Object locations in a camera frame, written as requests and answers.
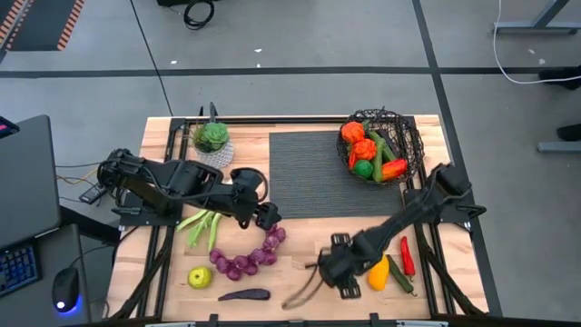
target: floor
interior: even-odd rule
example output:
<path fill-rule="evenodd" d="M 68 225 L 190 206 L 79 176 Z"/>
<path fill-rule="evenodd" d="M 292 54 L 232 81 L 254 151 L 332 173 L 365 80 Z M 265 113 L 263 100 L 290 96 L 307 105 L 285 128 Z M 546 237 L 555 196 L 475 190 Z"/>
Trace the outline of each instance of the floor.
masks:
<path fill-rule="evenodd" d="M 581 121 L 581 93 L 511 84 L 478 70 L 496 66 L 490 31 L 497 1 L 223 0 L 200 31 L 183 26 L 183 6 L 173 11 L 153 0 L 133 1 L 175 115 L 197 114 L 210 101 L 222 115 L 349 114 L 382 105 L 402 114 L 440 114 L 448 142 L 459 143 L 477 203 L 488 208 L 480 222 L 502 313 L 581 321 L 581 203 L 572 196 L 581 183 L 581 158 L 536 150 L 538 142 L 556 140 L 558 126 Z M 531 19 L 545 2 L 505 0 L 503 20 Z M 435 60 L 424 50 L 417 4 Z M 572 2 L 558 19 L 580 16 L 581 2 Z M 531 67 L 530 73 L 579 65 L 581 35 L 501 35 L 497 47 L 504 66 Z M 435 64 L 473 74 L 421 69 Z M 401 66 L 409 69 L 374 73 Z M 314 68 L 311 74 L 269 69 L 276 67 Z M 85 0 L 64 51 L 9 52 L 0 77 L 2 115 L 51 117 L 59 164 L 102 161 L 120 147 L 138 153 L 146 118 L 168 115 L 128 0 Z M 457 161 L 458 148 L 452 155 Z M 61 183 L 59 189 L 76 198 L 87 186 Z M 99 221 L 117 220 L 108 198 L 99 207 L 63 201 Z M 92 254 L 101 256 L 98 262 L 110 258 Z M 91 270 L 98 300 L 111 267 Z"/>

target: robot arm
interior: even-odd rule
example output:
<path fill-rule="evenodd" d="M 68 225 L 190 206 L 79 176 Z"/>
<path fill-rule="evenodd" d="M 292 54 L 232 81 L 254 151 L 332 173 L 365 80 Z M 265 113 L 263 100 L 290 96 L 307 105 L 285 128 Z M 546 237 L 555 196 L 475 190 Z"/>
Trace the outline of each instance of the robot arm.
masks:
<path fill-rule="evenodd" d="M 252 168 L 232 170 L 232 183 L 223 182 L 220 170 L 192 160 L 158 163 L 133 156 L 127 149 L 113 151 L 97 172 L 107 188 L 131 191 L 147 210 L 164 216 L 184 203 L 233 216 L 241 228 L 252 218 L 264 230 L 281 220 L 273 203 L 259 203 L 256 188 L 268 181 Z"/>

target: dark gray placemat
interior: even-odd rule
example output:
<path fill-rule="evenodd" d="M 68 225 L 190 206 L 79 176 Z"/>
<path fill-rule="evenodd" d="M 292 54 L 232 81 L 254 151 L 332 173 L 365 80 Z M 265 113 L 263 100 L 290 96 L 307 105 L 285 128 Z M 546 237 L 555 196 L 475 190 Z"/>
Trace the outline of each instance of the dark gray placemat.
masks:
<path fill-rule="evenodd" d="M 271 202 L 282 218 L 390 215 L 399 185 L 367 184 L 347 172 L 338 132 L 271 133 Z"/>

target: wire basket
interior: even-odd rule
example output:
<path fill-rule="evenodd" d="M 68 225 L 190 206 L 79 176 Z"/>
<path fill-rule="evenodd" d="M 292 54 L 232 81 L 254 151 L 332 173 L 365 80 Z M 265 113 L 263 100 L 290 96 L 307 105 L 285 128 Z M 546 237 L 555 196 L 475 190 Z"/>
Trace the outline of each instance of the wire basket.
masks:
<path fill-rule="evenodd" d="M 341 128 L 349 122 L 363 123 L 369 122 L 369 131 L 383 130 L 387 132 L 392 143 L 392 151 L 398 157 L 408 161 L 408 170 L 397 178 L 390 179 L 385 182 L 375 182 L 373 180 L 365 179 L 349 169 L 349 145 L 341 137 L 337 138 L 337 151 L 341 161 L 345 164 L 347 171 L 356 176 L 361 181 L 376 185 L 391 185 L 395 183 L 404 183 L 411 178 L 421 166 L 424 160 L 424 144 L 421 142 L 419 131 L 415 125 L 401 114 L 396 114 L 391 111 L 382 109 L 365 109 L 358 110 L 355 114 L 349 116 L 347 121 L 343 123 Z"/>

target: wooden tabletop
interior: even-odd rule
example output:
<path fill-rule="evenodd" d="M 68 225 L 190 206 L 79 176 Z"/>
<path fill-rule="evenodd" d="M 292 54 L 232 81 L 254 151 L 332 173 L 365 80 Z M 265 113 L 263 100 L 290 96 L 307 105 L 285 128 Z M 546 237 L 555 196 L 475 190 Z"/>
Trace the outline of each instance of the wooden tabletop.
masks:
<path fill-rule="evenodd" d="M 416 123 L 425 145 L 425 164 L 431 171 L 439 163 L 447 163 L 448 150 L 440 121 L 436 115 L 416 115 Z M 149 118 L 143 135 L 140 156 L 162 161 L 169 133 L 171 118 Z M 338 130 L 338 124 L 232 124 L 229 132 L 234 144 L 234 160 L 224 169 L 225 175 L 233 168 L 254 167 L 269 176 L 269 134 L 281 132 Z M 174 153 L 177 155 L 180 140 L 176 141 Z M 192 148 L 188 159 L 196 159 Z M 183 216 L 191 216 L 198 209 L 185 206 Z M 362 296 L 358 300 L 341 300 L 337 289 L 323 285 L 317 295 L 304 306 L 284 311 L 281 303 L 307 281 L 311 271 L 301 269 L 303 263 L 316 261 L 319 249 L 330 245 L 333 233 L 350 233 L 382 223 L 387 216 L 342 217 L 318 219 L 285 219 L 279 223 L 286 229 L 288 238 L 277 249 L 278 261 L 270 267 L 261 266 L 255 276 L 244 276 L 241 281 L 232 282 L 224 275 L 215 273 L 212 285 L 205 290 L 193 290 L 186 282 L 192 267 L 205 265 L 208 261 L 207 235 L 203 235 L 198 247 L 186 245 L 186 233 L 175 235 L 172 260 L 167 284 L 163 320 L 207 321 L 211 313 L 218 313 L 221 321 L 273 321 L 273 320 L 367 320 L 371 312 L 377 312 L 380 319 L 422 319 L 429 317 L 426 291 L 419 265 L 418 247 L 413 227 L 395 237 L 386 251 L 397 263 L 401 263 L 399 241 L 408 236 L 409 248 L 416 264 L 414 287 L 418 297 L 404 293 L 393 277 L 389 277 L 384 291 L 372 291 L 366 276 L 359 277 Z M 120 245 L 117 251 L 113 276 L 107 301 L 111 313 L 116 312 L 129 297 L 135 285 L 143 276 L 143 267 L 151 227 L 141 227 Z M 481 310 L 487 310 L 487 303 L 480 281 L 480 275 L 468 233 L 454 224 L 441 224 L 439 233 L 448 272 L 467 297 Z M 228 257 L 245 255 L 259 247 L 263 231 L 258 228 L 242 230 L 233 219 L 222 219 L 218 228 L 216 247 Z M 437 275 L 435 281 L 438 307 L 443 312 L 444 302 Z M 153 314 L 157 277 L 152 283 L 147 314 Z M 247 288 L 264 288 L 271 291 L 267 302 L 229 301 L 218 302 L 217 298 L 227 292 Z"/>

